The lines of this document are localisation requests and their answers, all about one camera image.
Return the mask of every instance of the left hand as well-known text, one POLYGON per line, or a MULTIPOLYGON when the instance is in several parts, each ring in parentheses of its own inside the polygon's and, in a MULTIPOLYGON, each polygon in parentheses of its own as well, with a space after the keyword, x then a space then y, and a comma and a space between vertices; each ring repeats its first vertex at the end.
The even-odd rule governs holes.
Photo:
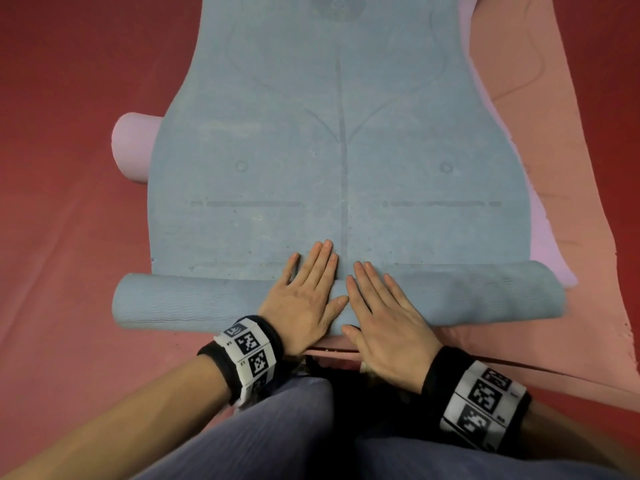
POLYGON ((331 241, 316 242, 289 282, 300 257, 293 253, 258 310, 278 332, 285 355, 300 355, 320 340, 349 302, 348 296, 339 296, 327 303, 338 265, 332 247, 331 241))

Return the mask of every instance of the rolled yoga mat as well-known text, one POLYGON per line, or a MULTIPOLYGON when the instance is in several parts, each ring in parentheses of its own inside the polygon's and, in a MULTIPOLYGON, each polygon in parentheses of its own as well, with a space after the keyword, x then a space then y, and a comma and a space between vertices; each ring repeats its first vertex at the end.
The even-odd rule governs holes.
POLYGON ((153 275, 125 277, 116 320, 221 331, 325 238, 334 293, 370 260, 432 324, 560 316, 562 285, 528 261, 526 178, 478 95, 458 1, 204 0, 151 159, 153 275))

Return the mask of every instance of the finger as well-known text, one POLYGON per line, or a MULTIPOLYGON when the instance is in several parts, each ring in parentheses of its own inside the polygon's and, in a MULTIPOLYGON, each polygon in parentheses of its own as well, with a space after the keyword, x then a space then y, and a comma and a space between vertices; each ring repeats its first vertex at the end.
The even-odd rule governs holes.
POLYGON ((311 273, 309 273, 309 276, 305 281, 305 285, 309 286, 309 288, 316 289, 317 284, 320 282, 326 268, 326 263, 329 261, 329 256, 331 256, 332 247, 333 243, 329 240, 326 240, 322 245, 322 249, 320 249, 320 254, 318 254, 316 263, 313 268, 311 268, 311 273))
POLYGON ((347 295, 339 296, 338 298, 332 299, 327 305, 324 307, 324 314, 320 319, 320 325, 322 326, 323 335, 329 330, 331 323, 338 318, 338 315, 344 310, 344 307, 347 306, 349 302, 349 297, 347 295))
POLYGON ((324 268, 324 273, 320 278, 318 286, 316 286, 316 290, 322 293, 323 296, 329 296, 329 291, 331 291, 331 286, 333 286, 333 282, 335 281, 335 268, 337 266, 338 255, 336 253, 333 253, 329 258, 329 262, 324 268))
POLYGON ((279 285, 289 284, 289 280, 291 279, 293 270, 296 268, 299 257, 300 255, 298 253, 293 253, 291 256, 289 256, 289 259, 287 259, 287 263, 284 265, 284 270, 278 279, 279 285))
POLYGON ((356 314, 356 318, 360 325, 371 316, 371 311, 364 301, 358 284, 352 275, 347 276, 347 293, 349 294, 349 302, 353 308, 353 313, 356 314))
POLYGON ((398 305, 402 306, 405 310, 415 310, 415 307, 411 304, 411 301, 406 297, 404 291, 400 288, 396 280, 391 277, 390 274, 385 274, 382 276, 385 283, 389 287, 389 291, 391 291, 391 295, 396 299, 398 305))
POLYGON ((367 272, 364 270, 364 266, 361 262, 356 261, 353 265, 353 270, 356 272, 356 278, 358 279, 358 286, 360 287, 360 291, 362 292, 362 297, 367 302, 368 306, 371 308, 372 312, 375 312, 381 306, 384 306, 384 303, 380 299, 380 295, 373 288, 371 284, 371 280, 367 276, 367 272))
POLYGON ((364 355, 364 350, 367 349, 367 344, 364 340, 362 331, 353 325, 342 325, 341 331, 351 341, 351 343, 358 348, 358 351, 364 355))
POLYGON ((396 298, 389 292, 387 286, 380 280, 378 272, 376 268, 370 262, 364 263, 364 270, 378 293, 380 299, 384 302, 386 306, 398 306, 398 302, 396 298))
POLYGON ((313 245, 313 247, 311 248, 311 250, 309 251, 309 254, 307 255, 307 259, 305 259, 304 264, 302 265, 302 267, 298 271, 298 274, 293 279, 292 283, 295 283, 297 285, 301 285, 302 283, 307 281, 307 277, 308 277, 309 273, 311 273, 311 269, 313 268, 314 264, 316 263, 316 259, 318 258, 318 254, 320 254, 320 249, 322 249, 322 242, 316 242, 313 245))

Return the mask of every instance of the forearm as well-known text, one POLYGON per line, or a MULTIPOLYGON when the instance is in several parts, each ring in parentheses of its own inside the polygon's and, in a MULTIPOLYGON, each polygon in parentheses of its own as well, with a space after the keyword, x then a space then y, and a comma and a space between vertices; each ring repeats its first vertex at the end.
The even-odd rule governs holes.
POLYGON ((64 437, 5 480, 129 478, 196 434, 229 398, 216 364, 198 356, 64 437))
POLYGON ((520 450, 528 459, 585 461, 640 476, 638 455, 536 401, 520 427, 520 450))

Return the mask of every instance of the right hand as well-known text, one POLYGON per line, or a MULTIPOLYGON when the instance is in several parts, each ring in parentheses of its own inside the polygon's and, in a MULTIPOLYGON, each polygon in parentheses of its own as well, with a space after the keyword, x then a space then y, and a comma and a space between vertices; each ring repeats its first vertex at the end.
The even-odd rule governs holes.
POLYGON ((342 333, 382 379, 420 394, 442 344, 391 276, 383 283, 370 262, 353 270, 358 282, 347 276, 347 291, 360 329, 343 325, 342 333))

